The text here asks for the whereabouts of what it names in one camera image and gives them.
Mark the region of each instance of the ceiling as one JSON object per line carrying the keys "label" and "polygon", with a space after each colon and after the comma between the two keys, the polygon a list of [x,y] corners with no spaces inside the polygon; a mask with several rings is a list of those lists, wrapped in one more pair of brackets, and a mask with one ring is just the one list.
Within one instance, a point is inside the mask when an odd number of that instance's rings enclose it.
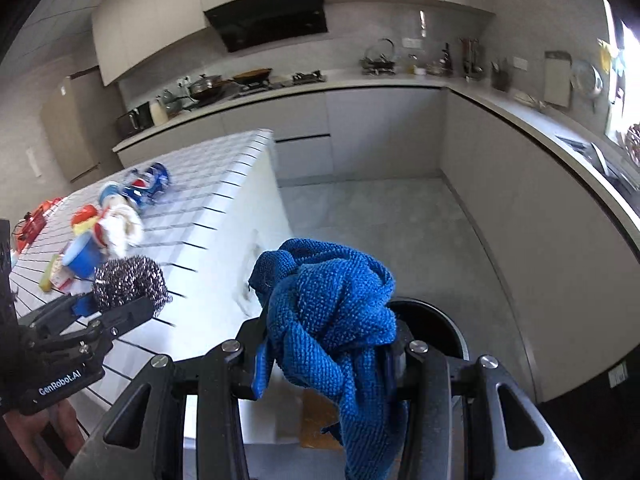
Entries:
{"label": "ceiling", "polygon": [[19,75],[84,44],[91,47],[91,13],[101,1],[41,0],[0,63],[0,76]]}

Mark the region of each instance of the black appliance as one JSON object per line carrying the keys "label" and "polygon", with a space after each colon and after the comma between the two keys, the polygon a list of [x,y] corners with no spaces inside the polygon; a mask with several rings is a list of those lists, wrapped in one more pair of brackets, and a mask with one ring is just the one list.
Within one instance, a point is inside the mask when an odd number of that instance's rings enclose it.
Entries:
{"label": "black appliance", "polygon": [[235,0],[205,15],[229,52],[327,32],[324,0]]}
{"label": "black appliance", "polygon": [[116,119],[116,129],[121,139],[128,139],[142,130],[151,128],[154,120],[151,117],[149,103],[141,104]]}

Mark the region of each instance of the white bottle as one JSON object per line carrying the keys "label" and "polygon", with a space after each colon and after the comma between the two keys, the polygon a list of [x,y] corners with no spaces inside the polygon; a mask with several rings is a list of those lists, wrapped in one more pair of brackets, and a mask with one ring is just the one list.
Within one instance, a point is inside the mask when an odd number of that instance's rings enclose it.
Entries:
{"label": "white bottle", "polygon": [[160,96],[156,97],[153,101],[149,101],[149,111],[151,112],[151,118],[154,120],[155,126],[160,126],[160,124],[164,124],[169,120]]}

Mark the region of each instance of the backsplash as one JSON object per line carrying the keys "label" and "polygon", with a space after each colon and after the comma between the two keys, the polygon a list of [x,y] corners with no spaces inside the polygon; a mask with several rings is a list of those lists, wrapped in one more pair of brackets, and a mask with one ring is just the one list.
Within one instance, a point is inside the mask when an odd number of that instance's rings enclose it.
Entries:
{"label": "backsplash", "polygon": [[[422,50],[402,47],[402,38],[421,38],[420,11],[425,13],[426,38]],[[127,109],[148,101],[164,88],[177,91],[177,79],[189,75],[222,74],[231,77],[254,68],[273,68],[273,75],[358,67],[365,49],[378,38],[396,44],[400,70],[408,54],[438,59],[445,43],[451,44],[456,69],[460,66],[458,38],[482,35],[492,15],[452,8],[446,4],[396,2],[341,2],[324,6],[328,33],[302,36],[229,54],[211,27],[192,34],[130,70],[118,85]]]}

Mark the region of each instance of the wall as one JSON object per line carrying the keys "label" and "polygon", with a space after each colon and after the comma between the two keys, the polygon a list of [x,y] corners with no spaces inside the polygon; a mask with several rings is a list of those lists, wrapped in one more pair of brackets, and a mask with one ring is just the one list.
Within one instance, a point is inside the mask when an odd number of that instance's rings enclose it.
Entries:
{"label": "wall", "polygon": [[[43,200],[72,191],[47,140],[40,109],[63,77],[97,64],[89,34],[66,56],[0,82],[0,218],[9,219],[12,225]],[[40,177],[29,165],[28,148],[33,150]]]}
{"label": "wall", "polygon": [[[565,50],[598,66],[597,39],[609,41],[602,0],[494,0],[496,17],[482,36],[488,59],[518,56],[528,72],[514,70],[513,85],[536,97],[544,89],[545,50]],[[608,76],[599,70],[608,88]],[[596,134],[604,134],[609,105],[602,93],[594,114],[590,102],[573,97],[566,113]]]}
{"label": "wall", "polygon": [[[210,27],[155,54],[130,70],[119,81],[127,108],[153,98],[163,88],[175,90],[176,80],[201,73],[233,76],[253,68],[271,67],[274,75],[293,72],[359,68],[358,60],[378,38],[391,38],[402,63],[409,52],[434,60],[445,42],[459,51],[458,38],[478,37],[491,15],[461,10],[447,4],[404,4],[396,2],[342,2],[324,6],[326,34],[291,38],[228,54],[219,35]],[[420,10],[426,14],[427,38],[424,51],[405,50],[401,38],[420,38]]]}

